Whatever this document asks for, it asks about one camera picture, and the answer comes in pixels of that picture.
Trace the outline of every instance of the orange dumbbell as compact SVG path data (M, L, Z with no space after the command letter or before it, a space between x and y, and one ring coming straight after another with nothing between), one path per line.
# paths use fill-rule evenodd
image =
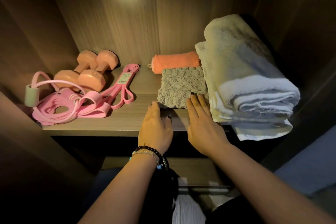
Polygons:
M118 57L114 52L101 51L97 56L98 67L84 70L78 77L78 84L86 90L101 91L105 86L103 73L106 70L113 70L118 65Z
M78 77L81 72L83 72L85 69L88 69L89 67L91 69L96 69L98 66L97 63L97 55L94 52L90 51L82 51L78 57L78 66L72 71L72 70L61 70L59 71L55 76L54 80L65 80L68 82L73 82L75 84L78 84ZM66 83L59 83L57 82L56 85L58 87L69 87L73 91L79 91L79 88L66 84Z

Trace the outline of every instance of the person's right arm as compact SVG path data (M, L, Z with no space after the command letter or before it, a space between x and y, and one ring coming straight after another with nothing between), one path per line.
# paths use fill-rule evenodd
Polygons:
M229 143L203 96L187 99L188 139L233 181L266 223L336 223L309 199Z

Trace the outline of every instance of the black beaded bracelet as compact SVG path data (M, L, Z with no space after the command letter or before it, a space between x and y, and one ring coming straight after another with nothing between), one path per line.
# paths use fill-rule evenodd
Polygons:
M135 151L138 151L138 150L141 150L141 149L146 149L146 150L152 151L152 152L154 152L159 157L159 159L162 159L162 155L157 150L155 150L154 148L151 148L151 147L149 147L147 145L143 145L143 146L138 146L135 149Z

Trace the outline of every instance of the textured folded towel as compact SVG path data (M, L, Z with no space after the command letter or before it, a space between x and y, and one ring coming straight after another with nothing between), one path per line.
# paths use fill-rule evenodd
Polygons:
M277 69L270 51L239 15L215 19L196 44L213 120L229 123L240 140L289 133L300 92Z
M207 86L201 67L164 69L161 88L157 95L160 107L187 108L190 93L204 94L208 99Z
M172 55L155 55L152 63L148 65L152 68L153 73L162 74L166 68L180 67L199 67L200 59L196 52L187 52Z

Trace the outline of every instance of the braided bracelet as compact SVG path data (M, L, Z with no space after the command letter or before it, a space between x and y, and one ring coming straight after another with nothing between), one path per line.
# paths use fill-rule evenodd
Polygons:
M149 147L147 145L143 145L143 146L138 146L135 149L135 151L138 151L138 150L141 150L141 149L146 149L146 150L152 151L152 152L154 152L159 157L159 159L162 159L162 155L157 150L155 150L154 148L151 148L151 147Z
M157 163L156 168L157 168L157 169L161 169L161 165L160 165L160 163L159 163L159 161L158 161L158 159L156 158L156 156L155 156L154 153L149 152L149 151L133 151L133 152L132 152L132 156L135 155L135 154L149 154L149 155L152 155L152 156L155 158L156 163Z

